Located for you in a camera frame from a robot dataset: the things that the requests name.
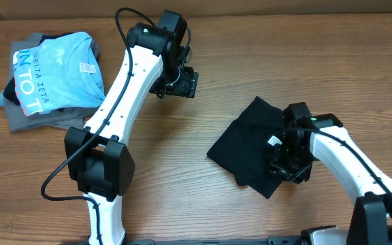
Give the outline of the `black t-shirt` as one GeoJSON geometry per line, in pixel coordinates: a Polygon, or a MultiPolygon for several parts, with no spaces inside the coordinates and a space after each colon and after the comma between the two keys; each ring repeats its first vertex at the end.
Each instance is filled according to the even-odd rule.
{"type": "Polygon", "coordinates": [[[233,174],[238,185],[250,186],[268,199],[282,178],[268,173],[274,147],[267,141],[282,129],[282,110],[255,97],[209,149],[207,157],[233,174]]]}

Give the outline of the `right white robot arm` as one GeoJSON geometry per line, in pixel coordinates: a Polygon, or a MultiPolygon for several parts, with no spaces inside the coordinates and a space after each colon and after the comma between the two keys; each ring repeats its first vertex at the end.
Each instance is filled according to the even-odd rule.
{"type": "Polygon", "coordinates": [[[384,174],[351,139],[333,114],[293,119],[273,133],[269,172],[301,182],[315,160],[335,177],[354,205],[350,226],[305,229],[298,244],[392,244],[392,178],[384,174]]]}

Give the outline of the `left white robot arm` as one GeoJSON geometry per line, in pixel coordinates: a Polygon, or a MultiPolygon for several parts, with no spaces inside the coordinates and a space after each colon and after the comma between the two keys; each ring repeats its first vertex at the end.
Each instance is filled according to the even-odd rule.
{"type": "Polygon", "coordinates": [[[135,162],[127,144],[133,123],[147,96],[193,98],[198,74],[187,66],[191,31],[184,20],[138,23],[123,37],[125,57],[104,102],[83,129],[65,136],[62,164],[86,201],[91,234],[87,244],[124,244],[123,195],[131,184],[135,162]]]}

